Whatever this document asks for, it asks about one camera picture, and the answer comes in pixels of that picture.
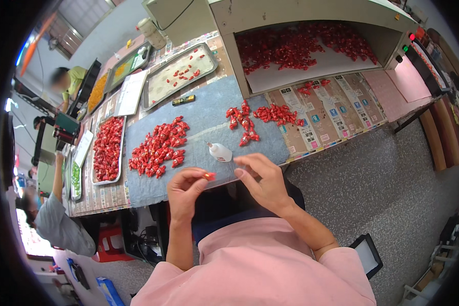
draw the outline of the small cylindrical container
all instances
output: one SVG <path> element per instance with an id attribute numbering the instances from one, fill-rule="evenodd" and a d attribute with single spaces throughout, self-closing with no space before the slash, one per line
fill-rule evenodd
<path id="1" fill-rule="evenodd" d="M 140 22 L 138 22 L 136 29 L 143 33 L 146 39 L 156 50 L 160 50 L 167 44 L 164 37 L 160 34 L 151 19 L 141 19 Z"/>
<path id="2" fill-rule="evenodd" d="M 220 162 L 230 162 L 233 157 L 233 152 L 223 146 L 222 144 L 211 144 L 208 143 L 209 154 Z"/>

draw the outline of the chair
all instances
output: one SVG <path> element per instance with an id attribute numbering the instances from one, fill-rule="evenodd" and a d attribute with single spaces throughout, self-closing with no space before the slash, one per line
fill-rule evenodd
<path id="1" fill-rule="evenodd" d="M 121 235 L 120 226 L 104 226 L 100 228 L 99 233 L 99 244 L 97 246 L 97 253 L 92 256 L 92 259 L 97 262 L 110 262 L 110 261 L 129 261 L 134 260 L 134 258 L 129 257 L 124 249 L 116 249 L 112 246 L 110 238 L 112 236 Z M 104 238 L 107 240 L 109 249 L 104 248 Z"/>

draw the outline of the machine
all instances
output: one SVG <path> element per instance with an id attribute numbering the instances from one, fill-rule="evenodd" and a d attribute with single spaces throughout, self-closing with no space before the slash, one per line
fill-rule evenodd
<path id="1" fill-rule="evenodd" d="M 55 126 L 41 122 L 37 133 L 33 161 L 37 162 L 37 191 L 48 197 L 53 190 L 55 153 L 65 143 L 73 144 L 78 137 L 80 124 L 76 119 L 59 113 Z"/>
<path id="2" fill-rule="evenodd" d="M 244 98 L 310 79 L 394 69 L 405 54 L 403 48 L 410 45 L 411 35 L 418 27 L 416 21 L 387 0 L 208 0 L 208 3 Z M 245 75 L 236 37 L 261 27 L 297 26 L 299 21 L 348 24 L 367 40 L 377 57 L 377 64 L 370 60 L 352 62 L 343 54 L 330 51 L 316 55 L 318 64 L 307 71 L 285 69 L 276 74 L 270 64 L 270 69 L 259 68 Z"/>

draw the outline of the black container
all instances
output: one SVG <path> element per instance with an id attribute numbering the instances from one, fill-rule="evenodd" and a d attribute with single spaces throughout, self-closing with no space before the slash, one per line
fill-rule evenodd
<path id="1" fill-rule="evenodd" d="M 433 68 L 435 68 L 435 70 L 437 70 L 437 72 L 439 73 L 440 77 L 444 81 L 445 85 L 448 86 L 447 80 L 443 76 L 442 69 L 440 69 L 440 67 L 430 57 L 430 55 L 428 54 L 427 50 L 425 50 L 425 48 L 422 46 L 422 44 L 417 39 L 415 39 L 414 41 L 422 48 L 422 50 L 425 52 L 425 54 L 427 55 L 428 59 L 432 63 Z M 410 60 L 410 62 L 413 64 L 413 66 L 416 68 L 416 70 L 418 71 L 420 76 L 422 77 L 423 82 L 425 82 L 425 85 L 427 85 L 427 88 L 428 88 L 428 90 L 430 91 L 430 93 L 432 94 L 433 97 L 436 97 L 436 96 L 439 96 L 439 95 L 443 95 L 443 94 L 445 94 L 445 93 L 447 93 L 447 92 L 449 92 L 451 90 L 450 87 L 447 87 L 447 88 L 441 88 L 440 87 L 439 83 L 435 80 L 435 77 L 432 74 L 432 71 L 430 71 L 430 69 L 427 66 L 427 64 L 423 61 L 422 57 L 416 52 L 416 50 L 415 50 L 415 48 L 413 48 L 413 46 L 410 46 L 408 48 L 408 51 L 405 52 L 405 54 L 406 54 L 406 57 Z"/>
<path id="2" fill-rule="evenodd" d="M 95 85 L 95 81 L 97 80 L 97 77 L 99 75 L 100 67 L 100 62 L 97 59 L 95 59 L 93 64 L 90 66 L 89 70 L 86 72 L 86 75 L 82 83 L 80 84 L 80 90 L 78 91 L 77 98 L 75 99 L 73 104 L 68 108 L 67 114 L 71 117 L 76 119 L 80 107 L 82 107 L 82 105 L 88 101 L 88 98 L 92 93 L 93 86 Z"/>

